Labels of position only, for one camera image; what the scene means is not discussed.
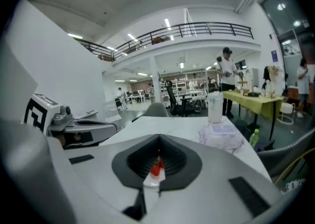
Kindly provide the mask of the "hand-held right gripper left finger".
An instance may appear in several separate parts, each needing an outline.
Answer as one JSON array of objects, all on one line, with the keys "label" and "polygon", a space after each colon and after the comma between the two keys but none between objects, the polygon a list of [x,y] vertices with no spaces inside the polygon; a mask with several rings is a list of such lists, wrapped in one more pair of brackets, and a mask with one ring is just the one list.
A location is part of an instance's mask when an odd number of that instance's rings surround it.
[{"label": "hand-held right gripper left finger", "polygon": [[158,156],[159,137],[149,134],[132,138],[119,133],[99,146],[67,149],[65,154],[70,160],[91,155],[92,159],[73,164],[83,183],[124,215],[144,207],[141,221],[158,224],[159,187],[152,185],[149,172]]}]

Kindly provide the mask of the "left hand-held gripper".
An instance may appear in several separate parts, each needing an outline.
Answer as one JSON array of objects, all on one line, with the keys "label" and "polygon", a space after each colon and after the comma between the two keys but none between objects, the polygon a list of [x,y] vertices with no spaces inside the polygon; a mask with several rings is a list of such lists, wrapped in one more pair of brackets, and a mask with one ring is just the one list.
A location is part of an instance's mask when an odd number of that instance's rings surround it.
[{"label": "left hand-held gripper", "polygon": [[39,93],[30,98],[24,123],[58,139],[64,149],[98,146],[118,131],[114,123],[73,119],[69,106]]}]

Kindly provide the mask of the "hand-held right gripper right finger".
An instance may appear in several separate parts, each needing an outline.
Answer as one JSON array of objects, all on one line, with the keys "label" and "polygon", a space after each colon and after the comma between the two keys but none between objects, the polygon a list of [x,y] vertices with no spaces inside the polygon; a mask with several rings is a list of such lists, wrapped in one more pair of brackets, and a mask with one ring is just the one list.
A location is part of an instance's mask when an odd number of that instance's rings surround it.
[{"label": "hand-held right gripper right finger", "polygon": [[186,188],[162,192],[145,216],[147,224],[245,224],[253,215],[229,180],[243,177],[272,206],[282,194],[262,174],[236,156],[187,139],[170,137],[194,150],[202,160],[197,178]]}]

